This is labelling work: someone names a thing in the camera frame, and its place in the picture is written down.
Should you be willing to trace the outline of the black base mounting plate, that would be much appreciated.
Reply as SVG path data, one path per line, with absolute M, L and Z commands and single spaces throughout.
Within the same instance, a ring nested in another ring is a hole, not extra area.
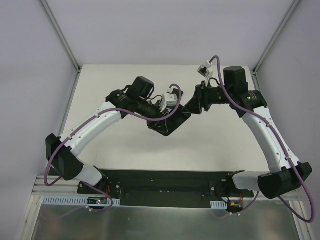
M 237 190 L 228 171 L 102 170 L 99 188 L 121 206 L 208 209 L 221 198 L 252 198 Z

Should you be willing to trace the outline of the phone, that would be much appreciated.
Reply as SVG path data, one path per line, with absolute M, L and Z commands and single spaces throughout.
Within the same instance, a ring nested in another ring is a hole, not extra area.
M 171 113 L 175 109 L 174 106 L 167 107 L 164 111 L 161 112 L 161 117 L 165 117 Z M 177 130 L 184 122 L 186 122 L 192 114 L 184 114 L 182 113 L 183 105 L 179 105 L 176 112 L 168 119 L 171 120 L 174 131 Z

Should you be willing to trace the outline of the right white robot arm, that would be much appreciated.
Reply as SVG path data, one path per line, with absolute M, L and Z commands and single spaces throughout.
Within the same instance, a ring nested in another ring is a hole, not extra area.
M 258 90 L 249 90 L 246 71 L 241 66 L 223 70 L 224 79 L 212 87 L 213 71 L 206 63 L 198 68 L 206 78 L 195 87 L 192 99 L 184 106 L 190 114 L 200 115 L 211 105 L 228 104 L 249 127 L 268 165 L 268 172 L 236 171 L 229 180 L 237 190 L 260 191 L 268 199 L 280 197 L 300 187 L 312 173 L 309 163 L 302 163 L 290 150 L 275 126 L 267 102 Z

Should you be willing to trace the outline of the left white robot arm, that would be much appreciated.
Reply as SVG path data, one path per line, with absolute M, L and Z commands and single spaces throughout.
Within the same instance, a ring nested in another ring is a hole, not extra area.
M 48 164 L 44 174 L 44 184 L 50 187 L 56 181 L 49 182 L 51 168 L 65 181 L 79 180 L 93 187 L 101 186 L 106 176 L 95 166 L 79 160 L 85 147 L 110 126 L 131 115 L 148 123 L 166 122 L 179 109 L 183 96 L 181 88 L 172 84 L 161 100 L 153 104 L 151 96 L 155 85 L 149 79 L 138 76 L 124 89 L 112 91 L 105 101 L 86 120 L 68 132 L 59 136 L 50 134 L 45 139 Z

